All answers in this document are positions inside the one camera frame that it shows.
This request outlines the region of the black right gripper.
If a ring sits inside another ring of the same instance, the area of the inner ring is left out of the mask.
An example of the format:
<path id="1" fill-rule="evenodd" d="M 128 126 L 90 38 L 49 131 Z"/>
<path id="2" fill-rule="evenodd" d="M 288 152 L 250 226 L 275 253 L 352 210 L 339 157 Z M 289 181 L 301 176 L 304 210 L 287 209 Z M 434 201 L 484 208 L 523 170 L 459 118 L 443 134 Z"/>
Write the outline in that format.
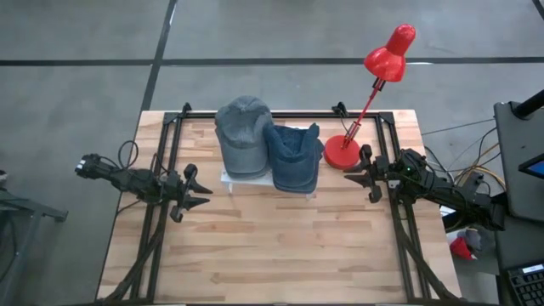
<path id="1" fill-rule="evenodd" d="M 362 173 L 365 170 L 365 174 L 348 174 L 344 177 L 362 187 L 369 188 L 371 190 L 369 193 L 370 202 L 377 203 L 383 197 L 382 189 L 377 185 L 377 181 L 387 182 L 397 161 L 391 162 L 387 156 L 377 156 L 374 161 L 371 161 L 372 149 L 369 144 L 361 146 L 359 155 L 360 163 L 345 169 L 344 172 Z"/>

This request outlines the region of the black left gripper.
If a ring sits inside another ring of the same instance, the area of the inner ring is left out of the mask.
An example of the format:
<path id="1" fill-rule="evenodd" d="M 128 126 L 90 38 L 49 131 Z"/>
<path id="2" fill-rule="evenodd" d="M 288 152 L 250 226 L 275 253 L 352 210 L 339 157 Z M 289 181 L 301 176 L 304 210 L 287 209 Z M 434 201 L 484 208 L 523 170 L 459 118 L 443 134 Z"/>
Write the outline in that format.
<path id="1" fill-rule="evenodd" d="M 200 185 L 195 180 L 196 173 L 196 165 L 190 163 L 184 170 L 185 181 L 182 180 L 176 170 L 170 171 L 167 175 L 164 189 L 168 200 L 176 201 L 176 204 L 172 207 L 170 212 L 170 218 L 176 223 L 182 221 L 183 210 L 189 211 L 193 207 L 197 207 L 210 201 L 207 198 L 193 197 L 189 194 L 190 190 L 198 194 L 212 194 L 210 189 Z"/>

